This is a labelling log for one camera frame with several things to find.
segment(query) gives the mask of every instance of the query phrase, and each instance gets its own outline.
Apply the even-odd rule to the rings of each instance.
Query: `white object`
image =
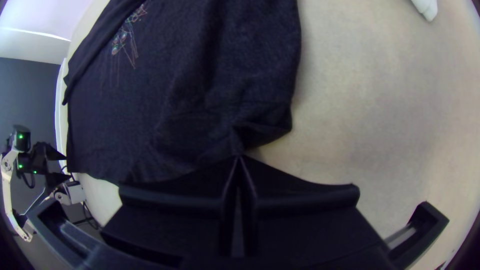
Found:
[[[411,0],[418,12],[420,12],[427,21],[431,22],[439,12],[437,0]]]
[[[84,188],[82,187],[82,184],[80,184],[80,182],[66,182],[63,183],[63,186],[72,205],[84,202],[87,199]]]
[[[6,217],[10,221],[11,226],[15,232],[27,242],[32,241],[32,235],[26,230],[23,230],[15,219],[14,212],[12,210],[12,195],[10,193],[10,181],[12,180],[12,173],[14,171],[14,162],[17,159],[19,152],[12,146],[10,152],[5,156],[0,155],[0,169],[1,169],[1,189],[3,194],[3,209]]]

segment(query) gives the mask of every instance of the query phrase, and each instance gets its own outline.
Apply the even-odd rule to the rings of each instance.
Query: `robotic arm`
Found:
[[[49,172],[47,161],[66,160],[66,156],[45,142],[38,142],[31,148],[30,130],[21,125],[14,125],[13,129],[13,133],[7,139],[5,152],[0,155],[3,208],[15,232],[24,241],[30,242],[33,233],[28,232],[25,228],[28,223],[29,212],[32,209],[50,198],[55,198],[61,203],[68,205],[79,203],[85,200],[85,194],[80,183],[65,183],[71,178],[70,175]],[[24,174],[45,176],[45,187],[42,193],[23,214],[18,214],[12,209],[10,182],[14,171],[23,178],[25,177]],[[73,193],[75,193],[75,199],[71,198]]]

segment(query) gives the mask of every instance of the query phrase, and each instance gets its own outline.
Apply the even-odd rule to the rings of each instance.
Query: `white fabric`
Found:
[[[438,13],[437,0],[411,0],[418,12],[420,12],[427,21],[434,20]]]

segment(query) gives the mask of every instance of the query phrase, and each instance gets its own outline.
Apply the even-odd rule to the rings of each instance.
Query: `graphic print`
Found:
[[[135,59],[139,57],[137,43],[135,42],[134,23],[141,21],[141,17],[147,14],[146,3],[147,2],[141,4],[141,6],[125,20],[113,37],[111,43],[111,55],[113,57],[120,57],[120,55],[125,54],[133,69],[135,69]]]

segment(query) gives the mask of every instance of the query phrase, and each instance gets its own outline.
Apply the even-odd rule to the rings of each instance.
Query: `white wall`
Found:
[[[93,0],[8,0],[0,15],[0,57],[61,64]]]

